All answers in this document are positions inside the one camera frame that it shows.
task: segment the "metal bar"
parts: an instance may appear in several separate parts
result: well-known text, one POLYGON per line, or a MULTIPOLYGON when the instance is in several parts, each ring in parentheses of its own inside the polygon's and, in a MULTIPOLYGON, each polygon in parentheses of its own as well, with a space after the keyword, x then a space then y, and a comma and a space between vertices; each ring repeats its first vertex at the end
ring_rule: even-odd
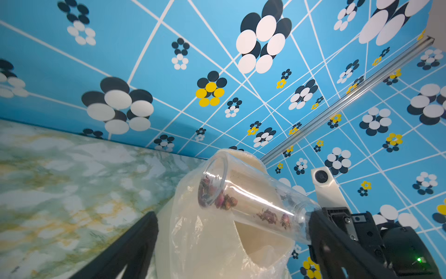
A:
POLYGON ((355 100, 364 95, 368 90, 375 87, 377 84, 381 83, 385 78, 391 75, 396 70, 403 67, 413 58, 418 56, 421 52, 425 51, 429 46, 431 46, 434 42, 434 39, 426 36, 423 39, 417 41, 415 44, 410 46, 408 49, 403 51, 400 55, 395 57, 392 61, 374 73, 370 78, 366 79, 363 83, 361 83, 357 88, 353 89, 349 94, 345 95, 341 99, 339 99, 336 103, 331 105, 321 114, 316 116, 313 120, 308 122, 305 126, 299 129, 295 134, 291 137, 284 140, 270 152, 265 154, 261 160, 263 164, 268 165, 275 158, 282 154, 288 147, 293 145, 294 143, 300 141, 314 130, 319 128, 321 125, 328 122, 328 120, 335 115, 337 112, 343 110, 348 105, 353 103, 355 100))

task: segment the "black circle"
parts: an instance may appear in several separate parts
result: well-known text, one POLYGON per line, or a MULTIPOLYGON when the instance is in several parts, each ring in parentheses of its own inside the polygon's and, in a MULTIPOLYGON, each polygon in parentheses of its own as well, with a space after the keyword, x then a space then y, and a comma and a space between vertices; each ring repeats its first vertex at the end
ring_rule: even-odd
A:
POLYGON ((314 174, 314 178, 319 183, 325 183, 328 180, 328 174, 325 171, 317 171, 314 174))
POLYGON ((87 15, 88 13, 90 13, 88 8, 83 4, 78 5, 78 11, 83 15, 87 15))

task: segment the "transparent bottle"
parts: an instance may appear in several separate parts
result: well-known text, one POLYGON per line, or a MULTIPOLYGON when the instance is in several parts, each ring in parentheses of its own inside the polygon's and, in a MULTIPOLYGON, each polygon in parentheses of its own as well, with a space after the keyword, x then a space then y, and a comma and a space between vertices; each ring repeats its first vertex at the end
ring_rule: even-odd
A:
POLYGON ((227 152, 209 159, 198 203, 209 210, 227 211, 237 222, 305 244, 310 244, 310 215, 321 209, 312 199, 227 152))

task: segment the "white circle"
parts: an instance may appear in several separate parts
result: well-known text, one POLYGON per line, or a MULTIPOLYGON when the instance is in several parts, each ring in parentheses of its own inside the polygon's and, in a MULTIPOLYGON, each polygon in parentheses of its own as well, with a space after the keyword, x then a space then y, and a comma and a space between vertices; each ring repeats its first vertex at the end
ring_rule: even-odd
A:
POLYGON ((256 27, 256 36, 261 42, 269 40, 276 31, 276 18, 272 15, 264 16, 256 27))
POLYGON ((418 220, 415 218, 415 216, 412 214, 406 213, 406 212, 401 213, 398 216, 398 222, 400 223, 401 226, 412 227, 412 229, 416 229, 419 226, 418 220))
POLYGON ((383 108, 382 110, 380 110, 380 116, 381 117, 389 117, 390 116, 390 109, 383 108))
POLYGON ((297 104, 296 109, 301 109, 304 107, 304 105, 306 104, 306 102, 300 102, 297 104))
POLYGON ((387 10, 382 10, 374 14, 362 28, 361 33, 359 34, 359 42, 365 44, 376 37, 386 24, 387 17, 387 10))
POLYGON ((403 27, 405 20, 406 17, 403 14, 399 14, 389 20, 378 34, 378 37, 376 38, 376 45, 382 46, 390 41, 398 33, 401 27, 403 27))
POLYGON ((373 217, 373 221, 375 222, 375 225, 379 225, 379 224, 383 224, 383 223, 387 222, 387 219, 382 217, 382 215, 380 215, 380 214, 375 214, 372 217, 373 217))
POLYGON ((242 74, 250 73, 256 67, 256 57, 253 54, 243 55, 237 67, 242 74))
POLYGON ((273 65, 273 58, 271 57, 271 55, 265 54, 264 56, 260 57, 260 59, 257 61, 256 71, 259 74, 266 73, 271 68, 272 65, 273 65))
POLYGON ((410 104, 414 108, 424 108, 425 106, 429 105, 429 102, 429 98, 423 95, 415 96, 410 100, 410 104))
POLYGON ((9 98, 14 97, 14 94, 6 88, 0 88, 0 97, 9 99, 9 98))
POLYGON ((105 93, 104 99, 109 106, 116 109, 128 108, 132 104, 132 98, 122 90, 110 90, 105 93))
POLYGON ((292 110, 292 109, 295 109, 297 107, 297 103, 296 102, 292 102, 289 106, 288 106, 288 109, 289 110, 292 110))
POLYGON ((332 153, 336 156, 339 156, 339 155, 341 155, 342 150, 339 147, 335 147, 335 148, 333 148, 332 153))
POLYGON ((338 30, 339 28, 341 28, 341 25, 342 25, 342 20, 339 20, 334 24, 333 29, 338 30))
POLYGON ((95 46, 96 45, 96 40, 93 37, 87 37, 85 39, 85 41, 87 42, 87 44, 91 45, 91 46, 95 46))
POLYGON ((353 10, 355 9, 356 4, 353 2, 350 5, 348 5, 347 7, 347 14, 350 14, 351 12, 353 12, 353 10))
POLYGON ((368 124, 368 127, 372 130, 377 130, 380 127, 380 123, 378 121, 372 121, 368 124))
POLYGON ((85 34, 87 34, 87 36, 89 36, 89 37, 96 36, 96 32, 93 29, 91 29, 90 27, 85 28, 85 34))
POLYGON ((338 20, 341 20, 346 14, 347 14, 347 9, 346 9, 346 8, 343 8, 343 9, 338 13, 338 20))
POLYGON ((347 28, 348 21, 344 21, 341 25, 341 28, 339 28, 339 31, 344 31, 347 28))
POLYGON ((119 119, 112 119, 105 123, 105 129, 112 134, 122 135, 128 131, 128 124, 119 119))
POLYGON ((350 22, 352 21, 356 16, 356 11, 351 12, 351 14, 348 15, 347 17, 347 21, 350 22))
POLYGON ((85 30, 85 25, 82 22, 80 22, 80 21, 74 21, 73 25, 79 31, 84 31, 85 30))
POLYGON ((366 114, 363 116, 363 122, 370 123, 372 121, 373 121, 373 116, 371 116, 370 114, 366 114))
POLYGON ((95 103, 87 107, 88 115, 99 121, 107 121, 115 117, 115 110, 107 104, 95 103))
POLYGON ((311 97, 313 97, 313 93, 308 93, 305 97, 304 97, 304 102, 308 102, 311 97))
POLYGON ((336 170, 340 169, 342 167, 342 163, 340 161, 334 161, 333 162, 333 168, 336 170))
POLYGON ((29 96, 29 92, 23 88, 13 88, 12 92, 14 93, 14 95, 20 96, 20 97, 28 97, 29 96))
POLYGON ((134 115, 141 117, 150 116, 154 111, 153 105, 150 102, 144 100, 134 101, 133 104, 130 106, 130 110, 134 115))
POLYGON ((430 118, 440 117, 444 112, 444 108, 439 104, 430 104, 423 109, 423 114, 430 118))
POLYGON ((368 110, 368 114, 370 115, 378 115, 378 113, 380 113, 380 110, 377 107, 373 107, 368 110))
POLYGON ((244 30, 237 37, 237 41, 235 42, 235 46, 241 54, 250 53, 251 50, 256 46, 257 38, 256 33, 252 30, 244 30))
POLYGON ((76 43, 80 44, 81 46, 83 46, 87 43, 87 41, 84 38, 82 38, 81 36, 77 36, 75 38, 75 40, 76 40, 76 43))
POLYGON ((302 89, 301 91, 301 96, 304 97, 305 95, 307 95, 310 92, 310 88, 309 87, 305 87, 304 89, 302 89))
POLYGON ((344 151, 342 151, 341 156, 342 156, 342 158, 347 159, 347 158, 350 158, 351 153, 348 150, 344 150, 344 151))
POLYGON ((330 162, 334 162, 334 161, 336 161, 336 155, 334 155, 334 154, 328 154, 328 156, 327 156, 327 160, 330 161, 330 162))
POLYGON ((132 128, 132 130, 138 132, 145 131, 150 128, 150 120, 145 117, 134 117, 130 119, 128 125, 130 126, 130 128, 132 128))
POLYGON ((8 77, 8 83, 14 87, 21 87, 21 88, 25 87, 25 82, 14 76, 8 77))
POLYGON ((79 35, 79 30, 77 30, 75 27, 73 26, 68 26, 67 29, 68 33, 70 33, 71 36, 78 36, 79 35))
POLYGON ((285 36, 282 33, 275 34, 266 45, 266 52, 269 55, 279 54, 285 46, 285 36))
POLYGON ((343 167, 350 167, 351 166, 351 161, 349 159, 344 159, 342 160, 342 166, 343 167))
POLYGON ((396 210, 396 208, 389 204, 381 206, 380 213, 387 220, 395 220, 398 218, 398 211, 396 210))
POLYGON ((411 17, 417 12, 419 12, 429 0, 411 0, 408 2, 406 6, 406 10, 404 11, 404 15, 407 17, 411 17))

